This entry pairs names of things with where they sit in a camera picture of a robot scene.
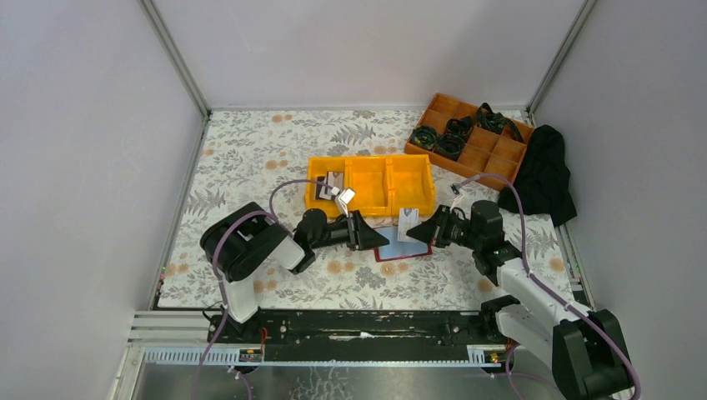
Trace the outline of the white credit card with logo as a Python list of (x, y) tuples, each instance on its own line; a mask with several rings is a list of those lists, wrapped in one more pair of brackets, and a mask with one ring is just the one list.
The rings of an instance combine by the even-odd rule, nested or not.
[(419, 225), (419, 210), (417, 208), (402, 207), (399, 209), (398, 235), (400, 242), (415, 243), (416, 239), (408, 235), (408, 230)]

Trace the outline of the yellow three-compartment bin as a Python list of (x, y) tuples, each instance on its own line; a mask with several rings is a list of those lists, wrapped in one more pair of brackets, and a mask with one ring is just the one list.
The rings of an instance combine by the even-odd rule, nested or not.
[(324, 182), (327, 171), (344, 172), (343, 189), (356, 192), (348, 209), (365, 217), (392, 217), (400, 208), (417, 208), (421, 216), (436, 209), (431, 163), (426, 155), (311, 157), (307, 179)]

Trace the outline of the grey credit card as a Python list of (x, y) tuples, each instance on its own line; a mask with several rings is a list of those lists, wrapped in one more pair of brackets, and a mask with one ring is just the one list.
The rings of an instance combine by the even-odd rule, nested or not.
[(327, 171), (324, 182), (332, 188), (343, 189), (344, 172)]

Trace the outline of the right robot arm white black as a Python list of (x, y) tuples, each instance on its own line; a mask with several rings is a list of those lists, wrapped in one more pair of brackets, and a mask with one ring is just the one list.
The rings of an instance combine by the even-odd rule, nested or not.
[(474, 202), (469, 214), (440, 206), (406, 234), (437, 248), (456, 244), (471, 250), (477, 269), (506, 292), (482, 304), (479, 335), (489, 343), (509, 338), (526, 347), (551, 369), (565, 398), (599, 399), (638, 389), (616, 316), (559, 295), (532, 272), (523, 251), (506, 240), (496, 203)]

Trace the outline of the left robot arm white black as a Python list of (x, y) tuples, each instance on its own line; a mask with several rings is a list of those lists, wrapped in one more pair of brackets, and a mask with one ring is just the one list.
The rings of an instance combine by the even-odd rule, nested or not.
[(209, 227), (199, 245), (219, 279), (227, 332), (241, 343), (258, 334), (259, 309), (253, 275), (267, 260), (299, 274), (316, 259), (319, 248), (344, 245), (354, 251), (383, 247), (389, 240), (370, 227), (359, 211), (328, 221), (319, 208), (305, 211), (290, 232), (257, 203), (250, 202)]

